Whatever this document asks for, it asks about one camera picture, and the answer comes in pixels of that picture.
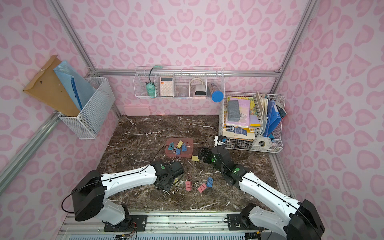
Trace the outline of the pink plastic storage box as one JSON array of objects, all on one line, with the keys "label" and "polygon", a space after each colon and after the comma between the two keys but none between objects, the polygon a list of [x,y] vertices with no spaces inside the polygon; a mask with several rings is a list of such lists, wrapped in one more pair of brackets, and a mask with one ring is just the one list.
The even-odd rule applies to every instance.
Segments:
[{"label": "pink plastic storage box", "polygon": [[169,138],[166,142],[165,154],[168,157],[189,158],[193,155],[192,138]]}]

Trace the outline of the teal binder clip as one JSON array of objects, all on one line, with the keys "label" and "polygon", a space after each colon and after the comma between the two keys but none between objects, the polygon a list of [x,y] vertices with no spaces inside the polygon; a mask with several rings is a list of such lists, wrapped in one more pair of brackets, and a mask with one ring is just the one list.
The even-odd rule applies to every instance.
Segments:
[{"label": "teal binder clip", "polygon": [[169,147],[168,147],[168,150],[169,151],[174,151],[175,150],[175,144],[174,143],[170,143]]}]

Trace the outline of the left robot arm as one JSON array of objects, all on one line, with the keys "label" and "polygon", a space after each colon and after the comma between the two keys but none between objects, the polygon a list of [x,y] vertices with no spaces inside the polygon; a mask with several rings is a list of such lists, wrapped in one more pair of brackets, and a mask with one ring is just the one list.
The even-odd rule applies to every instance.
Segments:
[{"label": "left robot arm", "polygon": [[183,173],[181,163],[166,164],[161,161],[114,174],[90,171],[71,192],[75,220],[84,222],[92,218],[99,219],[106,224],[105,231],[131,227],[133,220],[127,207],[113,203],[109,197],[146,185],[168,192],[176,178]]}]

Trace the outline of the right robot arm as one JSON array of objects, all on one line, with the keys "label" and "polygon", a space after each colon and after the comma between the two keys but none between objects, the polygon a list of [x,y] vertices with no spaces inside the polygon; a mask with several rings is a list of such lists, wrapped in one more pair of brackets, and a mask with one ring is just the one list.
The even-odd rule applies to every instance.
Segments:
[{"label": "right robot arm", "polygon": [[272,188],[249,169],[235,164],[225,146],[201,148],[199,160],[218,170],[228,185],[253,196],[269,208],[244,208],[242,214],[248,223],[266,228],[288,240],[321,239],[325,227],[312,202],[300,202]]}]

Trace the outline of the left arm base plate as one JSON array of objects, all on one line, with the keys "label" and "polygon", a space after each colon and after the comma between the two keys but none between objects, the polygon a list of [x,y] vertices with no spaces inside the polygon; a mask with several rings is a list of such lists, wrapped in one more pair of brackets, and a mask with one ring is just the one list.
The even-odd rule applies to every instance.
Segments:
[{"label": "left arm base plate", "polygon": [[133,215],[117,225],[105,224],[104,232],[144,232],[146,229],[148,215]]}]

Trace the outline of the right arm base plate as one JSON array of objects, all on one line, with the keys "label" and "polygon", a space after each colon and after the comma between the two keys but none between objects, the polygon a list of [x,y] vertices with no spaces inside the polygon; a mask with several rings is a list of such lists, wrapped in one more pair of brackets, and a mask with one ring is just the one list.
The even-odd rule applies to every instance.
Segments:
[{"label": "right arm base plate", "polygon": [[223,222],[228,225],[230,231],[247,231],[257,228],[249,218],[243,214],[227,214]]}]

